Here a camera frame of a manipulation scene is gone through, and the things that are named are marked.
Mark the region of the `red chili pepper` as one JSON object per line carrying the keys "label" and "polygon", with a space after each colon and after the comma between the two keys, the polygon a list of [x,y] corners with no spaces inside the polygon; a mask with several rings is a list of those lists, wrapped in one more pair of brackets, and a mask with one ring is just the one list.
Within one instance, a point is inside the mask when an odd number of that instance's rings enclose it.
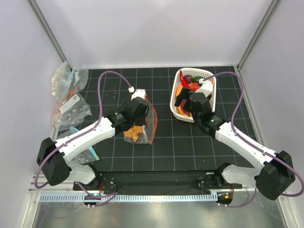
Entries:
{"label": "red chili pepper", "polygon": [[187,88],[187,89],[190,89],[190,86],[189,84],[186,82],[183,74],[182,74],[182,71],[180,70],[180,81],[181,81],[181,84],[183,85],[183,87]]}

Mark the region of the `yellow orange ginger root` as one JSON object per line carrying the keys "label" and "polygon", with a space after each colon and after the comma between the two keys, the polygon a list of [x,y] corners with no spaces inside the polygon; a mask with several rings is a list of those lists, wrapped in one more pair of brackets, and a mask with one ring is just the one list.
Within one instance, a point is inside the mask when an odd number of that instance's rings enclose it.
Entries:
{"label": "yellow orange ginger root", "polygon": [[138,143],[143,135],[143,127],[142,126],[134,126],[133,128],[125,131],[123,133],[123,139],[128,143]]}

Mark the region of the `clear zip bag orange zipper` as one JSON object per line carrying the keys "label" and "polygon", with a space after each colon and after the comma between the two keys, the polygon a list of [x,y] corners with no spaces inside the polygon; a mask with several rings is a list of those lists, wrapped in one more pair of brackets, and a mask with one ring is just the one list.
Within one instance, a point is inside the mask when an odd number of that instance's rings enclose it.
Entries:
{"label": "clear zip bag orange zipper", "polygon": [[146,125],[142,126],[143,127],[143,135],[142,138],[139,140],[137,143],[133,144],[152,144],[155,133],[156,133],[156,128],[158,124],[158,117],[156,110],[154,109],[153,105],[149,101],[149,99],[146,97],[146,101],[149,103],[149,111],[146,116]]}

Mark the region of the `white perforated plastic basket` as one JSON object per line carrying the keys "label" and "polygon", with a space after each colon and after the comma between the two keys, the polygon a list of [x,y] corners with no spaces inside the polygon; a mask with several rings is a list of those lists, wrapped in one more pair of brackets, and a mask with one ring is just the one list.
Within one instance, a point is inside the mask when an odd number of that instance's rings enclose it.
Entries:
{"label": "white perforated plastic basket", "polygon": [[[190,112],[190,101],[189,99],[183,100],[180,107],[182,108],[182,111],[184,112],[184,115],[180,115],[177,112],[177,107],[174,106],[175,104],[175,95],[176,95],[176,89],[178,86],[181,84],[180,81],[180,70],[182,71],[183,76],[185,75],[191,75],[192,77],[196,76],[202,76],[204,77],[204,80],[210,80],[213,84],[213,92],[207,98],[209,99],[209,103],[212,109],[212,114],[215,112],[215,103],[216,103],[216,89],[217,89],[217,80],[213,76],[213,74],[209,71],[202,70],[202,69],[197,69],[197,68],[181,68],[178,69],[178,71],[175,74],[174,82],[173,82],[173,87],[172,87],[172,92],[171,92],[171,100],[170,100],[170,109],[171,112],[173,113],[174,117],[178,120],[193,123],[193,118],[192,114]],[[190,89],[190,95],[195,93],[195,91]]]}

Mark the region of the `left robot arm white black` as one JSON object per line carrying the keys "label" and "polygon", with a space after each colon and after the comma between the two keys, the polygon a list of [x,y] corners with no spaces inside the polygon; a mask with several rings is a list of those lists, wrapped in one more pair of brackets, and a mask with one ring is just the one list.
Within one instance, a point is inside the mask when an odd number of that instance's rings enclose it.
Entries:
{"label": "left robot arm white black", "polygon": [[43,173],[47,184],[56,186],[66,180],[80,182],[90,190],[99,188],[101,179],[92,165],[73,163],[72,160],[89,147],[134,126],[146,124],[149,102],[145,98],[133,98],[130,103],[122,105],[117,111],[106,117],[100,117],[95,123],[68,137],[53,141],[46,138],[41,142],[37,156],[38,172],[34,185],[38,184],[39,174]]}

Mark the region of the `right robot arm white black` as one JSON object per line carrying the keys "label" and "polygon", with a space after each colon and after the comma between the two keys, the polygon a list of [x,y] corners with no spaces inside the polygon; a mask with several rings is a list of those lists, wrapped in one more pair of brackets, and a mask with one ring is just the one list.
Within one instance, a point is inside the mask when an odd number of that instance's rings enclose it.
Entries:
{"label": "right robot arm white black", "polygon": [[295,181],[290,154],[275,152],[242,133],[232,122],[212,111],[210,97],[183,87],[178,95],[173,95],[172,104],[191,113],[192,121],[201,132],[227,145],[252,165],[252,168],[220,166],[214,176],[215,185],[219,188],[230,183],[247,185],[257,188],[264,197],[276,200]]}

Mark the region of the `clear bag with white label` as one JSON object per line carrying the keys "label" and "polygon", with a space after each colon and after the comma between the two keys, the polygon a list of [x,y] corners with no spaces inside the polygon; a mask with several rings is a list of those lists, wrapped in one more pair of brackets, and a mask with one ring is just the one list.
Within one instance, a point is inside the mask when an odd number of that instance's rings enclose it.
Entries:
{"label": "clear bag with white label", "polygon": [[66,131],[79,126],[87,116],[91,116],[90,105],[80,93],[72,90],[62,102],[55,117],[54,126],[58,131]]}

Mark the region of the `watermelon slice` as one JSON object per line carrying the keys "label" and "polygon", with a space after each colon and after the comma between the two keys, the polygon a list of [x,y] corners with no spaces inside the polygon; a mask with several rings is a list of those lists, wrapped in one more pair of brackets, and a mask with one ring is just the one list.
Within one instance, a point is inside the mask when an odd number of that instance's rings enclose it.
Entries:
{"label": "watermelon slice", "polygon": [[199,85],[198,83],[189,83],[188,86],[193,91],[197,91],[201,87],[201,85]]}

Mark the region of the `dark purple plum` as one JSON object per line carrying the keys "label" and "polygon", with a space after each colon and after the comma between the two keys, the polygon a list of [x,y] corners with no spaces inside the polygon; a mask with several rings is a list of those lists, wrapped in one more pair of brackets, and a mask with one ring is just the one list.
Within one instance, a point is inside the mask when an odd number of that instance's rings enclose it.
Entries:
{"label": "dark purple plum", "polygon": [[193,77],[191,75],[185,75],[184,79],[187,82],[187,84],[190,84],[193,80]]}

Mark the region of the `orange papaya slice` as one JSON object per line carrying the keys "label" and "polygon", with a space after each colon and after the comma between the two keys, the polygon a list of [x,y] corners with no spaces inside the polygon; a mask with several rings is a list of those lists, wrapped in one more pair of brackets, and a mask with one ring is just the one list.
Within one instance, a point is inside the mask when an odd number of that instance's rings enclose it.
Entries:
{"label": "orange papaya slice", "polygon": [[[183,86],[182,86],[182,84],[180,84],[180,85],[178,86],[178,88],[176,89],[175,101],[177,101],[177,97],[178,97],[178,95],[180,94],[182,88],[183,88]],[[181,108],[180,106],[177,107],[177,112],[178,112],[180,115],[184,115],[184,112],[182,111],[182,108]]]}

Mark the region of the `black grid cutting mat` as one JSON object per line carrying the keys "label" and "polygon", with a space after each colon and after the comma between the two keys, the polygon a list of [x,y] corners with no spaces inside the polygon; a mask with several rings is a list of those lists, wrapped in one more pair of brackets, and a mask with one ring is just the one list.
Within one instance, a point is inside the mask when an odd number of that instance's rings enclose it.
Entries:
{"label": "black grid cutting mat", "polygon": [[170,110],[170,98],[176,67],[117,68],[106,74],[91,69],[81,96],[91,108],[78,126],[83,129],[98,119],[98,94],[103,97],[104,114],[130,100],[128,85],[145,89],[154,106],[158,125],[152,144],[125,142],[123,135],[93,146],[99,160],[93,165],[99,171],[190,171],[213,170],[223,163],[250,167],[250,163],[223,143],[203,134],[193,123],[176,119]]}

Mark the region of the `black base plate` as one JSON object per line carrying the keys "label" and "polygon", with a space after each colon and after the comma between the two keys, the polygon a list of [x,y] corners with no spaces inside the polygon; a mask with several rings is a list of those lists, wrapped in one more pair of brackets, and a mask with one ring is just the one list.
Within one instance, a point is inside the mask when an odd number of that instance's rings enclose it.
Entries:
{"label": "black base plate", "polygon": [[241,184],[227,183],[216,171],[103,171],[98,172],[86,190],[131,191],[131,190],[213,190],[242,188]]}

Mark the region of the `aluminium frame rail right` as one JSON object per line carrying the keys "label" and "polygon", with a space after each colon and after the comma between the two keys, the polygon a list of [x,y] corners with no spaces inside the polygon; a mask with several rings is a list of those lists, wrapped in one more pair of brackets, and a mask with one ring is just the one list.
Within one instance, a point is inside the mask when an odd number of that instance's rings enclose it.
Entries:
{"label": "aluminium frame rail right", "polygon": [[245,52],[243,53],[243,55],[239,61],[239,64],[237,65],[238,71],[240,71],[241,68],[244,66],[246,60],[248,59],[249,55],[251,54],[252,50],[254,49],[255,45],[257,44],[259,38],[261,37],[264,30],[266,29],[269,21],[271,20],[273,14],[275,13],[275,11],[280,3],[281,3],[280,0],[272,0],[270,2],[265,14],[263,15],[257,29],[255,30],[255,32],[249,42]]}

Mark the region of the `aluminium frame rail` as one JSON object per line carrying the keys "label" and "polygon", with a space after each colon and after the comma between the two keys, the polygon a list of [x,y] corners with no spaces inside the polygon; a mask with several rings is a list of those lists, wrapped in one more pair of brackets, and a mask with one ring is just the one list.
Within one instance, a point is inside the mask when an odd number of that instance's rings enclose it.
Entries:
{"label": "aluminium frame rail", "polygon": [[239,64],[237,65],[238,71],[240,71],[241,68],[244,66],[246,60],[248,59],[249,55],[251,54],[252,50],[254,49],[255,45],[257,44],[259,38],[261,37],[264,30],[266,29],[269,21],[271,20],[273,14],[275,13],[275,11],[280,3],[281,3],[280,0],[272,0],[270,2],[265,14],[263,15],[257,29],[255,30],[255,32],[249,42],[245,52],[243,53],[243,55],[239,61]]}
{"label": "aluminium frame rail", "polygon": [[60,60],[62,62],[67,62],[68,67],[70,68],[70,70],[72,70],[72,67],[71,67],[70,63],[68,62],[66,55],[64,54],[60,44],[58,43],[51,27],[49,26],[45,16],[43,15],[43,12],[41,11],[37,1],[36,0],[27,0],[27,3],[31,7],[33,13],[35,14],[37,20],[39,21],[42,29],[44,30],[48,40],[50,41],[51,45],[53,46],[53,48],[54,48],[56,54],[58,55],[58,57],[60,58]]}

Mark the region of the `aluminium frame rail left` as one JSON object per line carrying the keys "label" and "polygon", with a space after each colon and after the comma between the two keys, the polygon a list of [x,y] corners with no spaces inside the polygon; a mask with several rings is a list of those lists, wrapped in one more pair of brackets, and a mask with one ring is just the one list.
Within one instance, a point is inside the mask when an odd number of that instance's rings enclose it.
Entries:
{"label": "aluminium frame rail left", "polygon": [[72,67],[71,67],[70,63],[68,62],[66,55],[64,54],[60,44],[58,43],[51,27],[49,26],[45,16],[43,15],[43,12],[41,11],[37,1],[36,0],[27,0],[27,3],[31,7],[33,13],[35,14],[37,20],[39,21],[42,29],[44,30],[48,40],[50,41],[51,45],[53,46],[53,48],[54,48],[56,54],[58,55],[58,57],[60,58],[60,60],[62,62],[67,62],[68,67],[70,68],[70,70],[72,70]]}

